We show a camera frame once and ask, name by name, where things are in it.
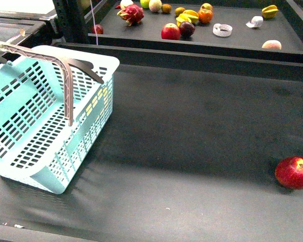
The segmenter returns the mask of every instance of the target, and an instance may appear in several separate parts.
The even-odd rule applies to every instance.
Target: white cable
[[[93,18],[93,31],[94,31],[94,33],[95,33],[96,45],[98,45],[97,32],[96,32],[96,30],[95,30],[95,19],[94,19],[94,12],[93,12],[92,0],[90,0],[90,4],[91,4],[91,13],[92,13],[92,18]]]

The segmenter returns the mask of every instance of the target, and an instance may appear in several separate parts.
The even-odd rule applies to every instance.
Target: green apple
[[[143,9],[149,9],[149,1],[150,0],[140,0],[140,5]]]
[[[213,11],[213,6],[211,4],[206,3],[206,4],[202,4],[200,9],[207,9]]]

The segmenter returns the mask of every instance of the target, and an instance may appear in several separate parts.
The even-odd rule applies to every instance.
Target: plastic toy fruit
[[[183,7],[178,7],[175,9],[175,16],[178,17],[180,14],[182,14],[185,11],[185,8]]]
[[[190,23],[189,21],[183,21],[180,24],[179,29],[180,29],[180,33],[181,33],[182,37],[188,38],[194,33],[195,26],[192,23]]]
[[[169,14],[171,12],[171,10],[172,10],[172,6],[171,5],[169,5],[169,4],[163,4],[162,5],[162,12],[164,14]]]
[[[162,39],[179,40],[181,36],[180,29],[176,24],[165,24],[162,28]]]
[[[131,4],[125,9],[120,10],[117,15],[119,15],[123,20],[126,20],[129,23],[128,26],[131,26],[134,23],[139,24],[143,16],[143,10],[136,4]]]
[[[207,9],[207,10],[211,10],[213,12],[213,6],[209,3],[202,4],[200,9]]]
[[[182,18],[182,17],[177,17],[176,18],[176,24],[178,27],[180,27],[181,23],[187,21],[191,23],[191,20],[189,18]]]
[[[203,24],[211,22],[211,19],[213,17],[212,11],[208,9],[200,9],[197,14],[198,20]]]
[[[121,0],[120,8],[125,9],[127,6],[132,5],[132,4],[133,4],[132,0]]]
[[[96,24],[92,27],[93,34],[103,34],[103,27],[101,24]]]
[[[276,16],[278,9],[275,5],[270,5],[262,9],[262,15],[264,19],[272,19]]]
[[[282,44],[278,40],[267,40],[262,48],[264,49],[282,49]]]
[[[191,14],[180,14],[177,18],[177,26],[180,26],[180,23],[183,21],[189,21],[191,23],[196,23],[198,21],[198,17],[191,15]]]
[[[143,9],[149,9],[149,1],[150,0],[140,0],[140,5]]]
[[[157,13],[160,9],[162,9],[162,1],[161,0],[150,0],[149,9],[153,13]]]
[[[198,14],[196,11],[193,11],[193,10],[185,10],[183,12],[183,14],[188,14],[190,16],[188,16],[190,18],[190,20],[192,21],[193,24],[195,24],[197,21],[198,21]]]
[[[275,169],[279,183],[288,189],[303,189],[303,157],[293,156],[282,160]]]

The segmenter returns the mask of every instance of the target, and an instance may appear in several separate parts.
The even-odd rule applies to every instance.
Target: apple
[[[201,9],[207,9],[213,11],[213,6],[209,3],[202,4]]]
[[[103,27],[101,24],[96,24],[92,27],[92,33],[103,34]]]
[[[179,40],[181,32],[176,24],[165,24],[162,28],[162,39]]]
[[[140,5],[143,9],[149,9],[150,0],[140,0]]]
[[[180,33],[184,38],[190,37],[195,31],[195,26],[189,21],[183,21],[180,24],[179,28],[180,28]]]
[[[283,159],[275,169],[279,183],[288,189],[303,189],[303,157],[292,156]]]

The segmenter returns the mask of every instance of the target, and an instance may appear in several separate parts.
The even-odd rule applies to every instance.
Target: dragon fruit
[[[143,18],[143,10],[136,4],[128,5],[125,9],[120,10],[117,15],[119,15],[123,20],[129,23],[131,26],[134,23],[139,24]]]

